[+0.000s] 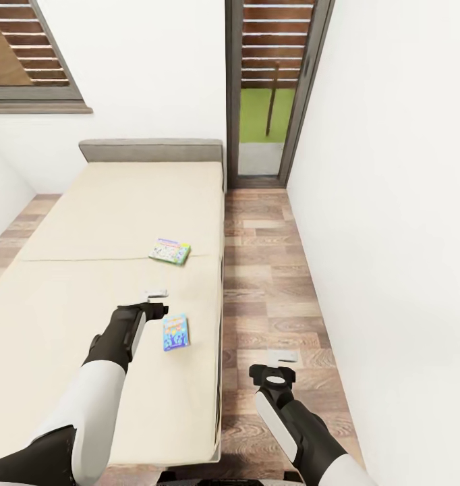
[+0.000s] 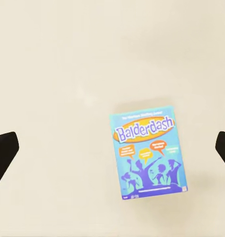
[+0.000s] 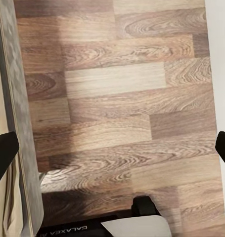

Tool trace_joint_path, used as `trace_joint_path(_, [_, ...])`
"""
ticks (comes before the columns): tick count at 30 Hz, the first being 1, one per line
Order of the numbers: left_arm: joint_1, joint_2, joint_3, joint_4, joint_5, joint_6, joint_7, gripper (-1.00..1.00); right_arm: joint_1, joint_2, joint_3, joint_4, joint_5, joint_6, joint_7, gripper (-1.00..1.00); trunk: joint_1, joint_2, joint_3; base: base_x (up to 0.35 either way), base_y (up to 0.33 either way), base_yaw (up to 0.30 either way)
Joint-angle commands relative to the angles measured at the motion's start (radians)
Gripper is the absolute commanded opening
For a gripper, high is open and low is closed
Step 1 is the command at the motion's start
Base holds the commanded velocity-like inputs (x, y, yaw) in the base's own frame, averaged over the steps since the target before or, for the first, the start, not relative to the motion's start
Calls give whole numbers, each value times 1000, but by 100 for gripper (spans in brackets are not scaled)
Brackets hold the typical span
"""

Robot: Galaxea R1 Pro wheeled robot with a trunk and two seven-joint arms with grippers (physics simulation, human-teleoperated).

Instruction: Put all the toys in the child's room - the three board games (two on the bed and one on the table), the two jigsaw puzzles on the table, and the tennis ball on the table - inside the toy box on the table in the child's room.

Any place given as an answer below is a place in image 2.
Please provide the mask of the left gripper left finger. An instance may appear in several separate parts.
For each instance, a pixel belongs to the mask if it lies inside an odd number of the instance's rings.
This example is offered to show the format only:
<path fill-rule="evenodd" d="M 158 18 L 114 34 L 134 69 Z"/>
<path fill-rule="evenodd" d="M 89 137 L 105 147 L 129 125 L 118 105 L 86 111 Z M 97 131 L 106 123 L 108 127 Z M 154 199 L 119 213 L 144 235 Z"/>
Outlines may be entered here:
<path fill-rule="evenodd" d="M 0 135 L 0 180 L 19 151 L 16 132 Z"/>

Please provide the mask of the board game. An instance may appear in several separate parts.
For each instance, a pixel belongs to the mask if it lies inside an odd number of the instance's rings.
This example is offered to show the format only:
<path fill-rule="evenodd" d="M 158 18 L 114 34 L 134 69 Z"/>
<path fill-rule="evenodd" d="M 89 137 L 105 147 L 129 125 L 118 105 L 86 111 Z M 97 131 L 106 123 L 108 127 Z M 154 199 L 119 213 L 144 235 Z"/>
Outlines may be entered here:
<path fill-rule="evenodd" d="M 188 191 L 173 105 L 109 118 L 122 200 Z"/>

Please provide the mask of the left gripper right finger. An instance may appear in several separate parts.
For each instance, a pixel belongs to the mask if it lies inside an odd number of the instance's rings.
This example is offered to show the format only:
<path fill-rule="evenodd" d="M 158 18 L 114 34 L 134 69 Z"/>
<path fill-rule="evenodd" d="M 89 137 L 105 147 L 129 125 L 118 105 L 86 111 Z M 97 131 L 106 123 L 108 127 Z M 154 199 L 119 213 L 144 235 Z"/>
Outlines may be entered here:
<path fill-rule="evenodd" d="M 216 140 L 216 145 L 215 149 L 219 153 L 220 157 L 224 160 L 225 162 L 225 132 L 220 131 L 217 140 Z"/>

